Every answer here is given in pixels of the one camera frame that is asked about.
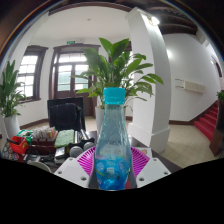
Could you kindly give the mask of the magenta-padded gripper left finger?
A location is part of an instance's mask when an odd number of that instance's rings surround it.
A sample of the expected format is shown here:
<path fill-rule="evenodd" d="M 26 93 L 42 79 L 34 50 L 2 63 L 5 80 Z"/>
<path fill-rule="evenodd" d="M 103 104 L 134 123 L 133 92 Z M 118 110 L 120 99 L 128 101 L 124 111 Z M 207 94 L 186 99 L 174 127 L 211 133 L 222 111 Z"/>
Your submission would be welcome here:
<path fill-rule="evenodd" d="M 77 158 L 69 157 L 55 171 L 55 175 L 80 187 L 97 189 L 98 184 L 94 172 L 94 152 L 92 147 Z"/>

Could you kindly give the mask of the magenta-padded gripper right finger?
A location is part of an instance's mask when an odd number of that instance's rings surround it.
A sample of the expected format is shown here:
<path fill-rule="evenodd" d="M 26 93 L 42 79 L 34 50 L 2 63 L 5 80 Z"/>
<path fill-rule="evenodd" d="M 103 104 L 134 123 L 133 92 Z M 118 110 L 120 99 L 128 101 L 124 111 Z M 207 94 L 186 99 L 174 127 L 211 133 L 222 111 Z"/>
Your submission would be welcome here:
<path fill-rule="evenodd" d="M 168 168 L 156 157 L 150 148 L 131 147 L 132 168 L 128 177 L 128 188 L 143 187 L 171 174 Z"/>

